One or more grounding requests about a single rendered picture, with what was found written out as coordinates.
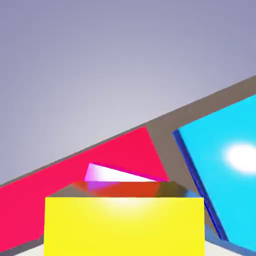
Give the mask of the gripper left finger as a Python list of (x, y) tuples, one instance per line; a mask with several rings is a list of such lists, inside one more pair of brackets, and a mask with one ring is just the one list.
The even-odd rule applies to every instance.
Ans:
[(42, 256), (44, 252), (44, 235), (11, 249), (0, 252), (0, 256)]

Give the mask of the large cyan box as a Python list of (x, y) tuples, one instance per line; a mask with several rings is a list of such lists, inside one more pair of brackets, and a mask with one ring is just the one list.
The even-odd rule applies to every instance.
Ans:
[(256, 94), (173, 136), (220, 238), (256, 253)]

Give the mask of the small magenta cube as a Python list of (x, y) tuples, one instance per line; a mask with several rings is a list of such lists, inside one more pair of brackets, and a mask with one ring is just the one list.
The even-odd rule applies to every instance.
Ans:
[(163, 168), (150, 168), (142, 165), (118, 166), (99, 162), (87, 165), (84, 182), (169, 182)]

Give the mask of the small yellow cube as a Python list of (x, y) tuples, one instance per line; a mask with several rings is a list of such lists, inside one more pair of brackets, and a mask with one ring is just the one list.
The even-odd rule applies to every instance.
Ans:
[(72, 183), (45, 199), (44, 256), (205, 256), (204, 200), (174, 181)]

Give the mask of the large red box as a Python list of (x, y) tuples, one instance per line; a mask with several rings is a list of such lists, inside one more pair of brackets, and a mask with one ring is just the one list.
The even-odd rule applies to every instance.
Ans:
[(73, 182), (84, 180), (90, 163), (157, 181), (169, 179), (145, 127), (29, 172), (0, 187), (0, 256), (42, 237), (45, 198)]

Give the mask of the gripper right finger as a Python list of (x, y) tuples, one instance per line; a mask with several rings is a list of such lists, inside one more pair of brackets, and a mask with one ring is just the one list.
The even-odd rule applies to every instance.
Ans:
[(214, 229), (205, 225), (205, 256), (256, 256), (256, 252), (219, 238)]

